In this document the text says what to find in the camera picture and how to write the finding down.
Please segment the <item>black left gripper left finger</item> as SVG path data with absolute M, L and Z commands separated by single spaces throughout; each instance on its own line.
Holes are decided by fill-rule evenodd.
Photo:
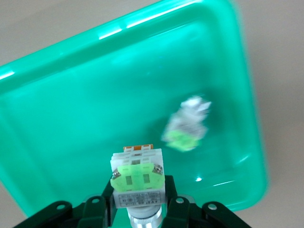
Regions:
M 94 195 L 76 207 L 67 201 L 56 201 L 15 227 L 109 228 L 117 213 L 113 192 L 113 187 L 107 183 L 102 194 Z

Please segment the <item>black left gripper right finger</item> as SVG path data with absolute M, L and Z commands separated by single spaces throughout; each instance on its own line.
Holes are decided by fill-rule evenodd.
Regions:
M 165 176 L 167 212 L 164 228 L 248 228 L 245 221 L 225 205 L 211 201 L 199 207 L 190 199 L 178 195 L 174 177 Z

